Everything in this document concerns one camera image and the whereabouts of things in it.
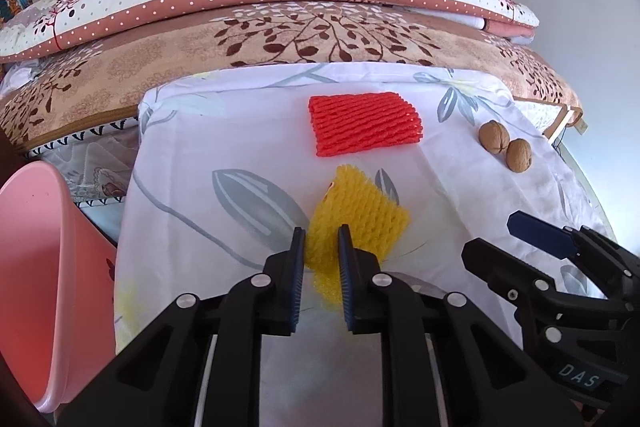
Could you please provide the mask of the yellow foam fruit net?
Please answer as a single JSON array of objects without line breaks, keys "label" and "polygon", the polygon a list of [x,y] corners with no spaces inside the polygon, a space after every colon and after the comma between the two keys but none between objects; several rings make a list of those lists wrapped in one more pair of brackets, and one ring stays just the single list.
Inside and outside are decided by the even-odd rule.
[{"label": "yellow foam fruit net", "polygon": [[384,261],[410,223],[409,211],[385,195],[352,165],[336,169],[328,191],[309,222],[305,265],[314,274],[314,289],[330,309],[342,305],[338,263],[338,230],[349,227],[352,246]]}]

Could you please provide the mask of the red foam fruit net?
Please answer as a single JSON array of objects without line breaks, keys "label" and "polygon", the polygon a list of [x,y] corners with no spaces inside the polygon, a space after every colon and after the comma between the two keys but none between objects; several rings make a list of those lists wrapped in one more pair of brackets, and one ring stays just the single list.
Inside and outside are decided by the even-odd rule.
[{"label": "red foam fruit net", "polygon": [[315,95],[308,101],[319,157],[419,143],[422,120],[394,92]]}]

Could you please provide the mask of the pink plastic trash bin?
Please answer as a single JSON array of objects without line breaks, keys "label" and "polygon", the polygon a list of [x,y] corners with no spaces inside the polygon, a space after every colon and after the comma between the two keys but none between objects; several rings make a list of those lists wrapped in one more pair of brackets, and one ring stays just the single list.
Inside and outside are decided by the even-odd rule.
[{"label": "pink plastic trash bin", "polygon": [[115,355],[115,246],[34,161],[1,189],[1,354],[41,413],[69,403]]}]

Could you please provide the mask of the walnut right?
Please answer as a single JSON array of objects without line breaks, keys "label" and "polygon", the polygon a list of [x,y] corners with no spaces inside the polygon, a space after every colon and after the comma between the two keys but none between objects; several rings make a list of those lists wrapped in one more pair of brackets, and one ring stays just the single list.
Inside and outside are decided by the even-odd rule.
[{"label": "walnut right", "polygon": [[512,172],[525,172],[532,161],[532,148],[526,140],[516,139],[510,142],[506,149],[506,165]]}]

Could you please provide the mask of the walnut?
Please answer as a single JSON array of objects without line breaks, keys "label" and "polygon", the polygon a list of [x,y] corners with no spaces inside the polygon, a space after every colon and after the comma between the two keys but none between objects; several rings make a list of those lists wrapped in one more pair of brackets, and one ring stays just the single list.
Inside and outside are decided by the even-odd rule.
[{"label": "walnut", "polygon": [[512,172],[525,172],[532,161],[532,148],[526,140],[516,139],[510,142],[506,149],[506,165]]},{"label": "walnut", "polygon": [[500,122],[490,120],[478,129],[478,141],[487,152],[499,155],[506,151],[510,144],[510,134]]}]

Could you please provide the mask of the walnut left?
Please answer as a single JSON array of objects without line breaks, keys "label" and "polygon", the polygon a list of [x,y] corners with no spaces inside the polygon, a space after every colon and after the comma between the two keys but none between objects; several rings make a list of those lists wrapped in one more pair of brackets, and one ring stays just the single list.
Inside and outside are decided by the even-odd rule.
[{"label": "walnut left", "polygon": [[510,144],[510,134],[500,122],[490,120],[478,129],[478,141],[487,152],[499,155],[506,151]]}]

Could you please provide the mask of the white floral table cloth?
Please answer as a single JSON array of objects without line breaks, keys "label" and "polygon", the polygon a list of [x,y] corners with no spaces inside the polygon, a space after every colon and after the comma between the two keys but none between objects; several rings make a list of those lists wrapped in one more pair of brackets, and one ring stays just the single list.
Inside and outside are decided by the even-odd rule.
[{"label": "white floral table cloth", "polygon": [[[308,101],[315,95],[395,92],[418,112],[419,143],[319,157]],[[115,261],[115,338],[126,347],[184,293],[225,294],[285,251],[307,228],[338,166],[359,168],[410,213],[385,269],[433,295],[459,291],[514,340],[509,303],[464,269],[480,237],[555,279],[595,296],[570,263],[511,236],[522,210],[552,225],[601,230],[574,173],[495,76],[409,65],[281,65],[182,78],[145,92],[141,142]],[[532,148],[522,173],[492,155],[478,129],[503,124]]]}]

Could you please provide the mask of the quilted white mattress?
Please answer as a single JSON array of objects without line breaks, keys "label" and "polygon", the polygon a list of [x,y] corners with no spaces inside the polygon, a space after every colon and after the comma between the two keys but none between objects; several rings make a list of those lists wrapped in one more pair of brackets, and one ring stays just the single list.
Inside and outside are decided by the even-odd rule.
[{"label": "quilted white mattress", "polygon": [[28,160],[52,165],[79,207],[110,205],[126,196],[139,150],[137,117],[99,124],[28,150]]}]

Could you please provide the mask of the brown floral bed sheet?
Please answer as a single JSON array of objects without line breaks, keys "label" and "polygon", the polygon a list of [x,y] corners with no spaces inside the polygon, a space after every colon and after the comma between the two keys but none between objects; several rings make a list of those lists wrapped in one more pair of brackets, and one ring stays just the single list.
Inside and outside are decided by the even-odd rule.
[{"label": "brown floral bed sheet", "polygon": [[440,17],[372,4],[288,2],[186,15],[47,57],[35,79],[1,103],[17,150],[137,113],[146,91],[178,78],[243,66],[407,63],[499,78],[518,100],[582,109],[536,52]]}]

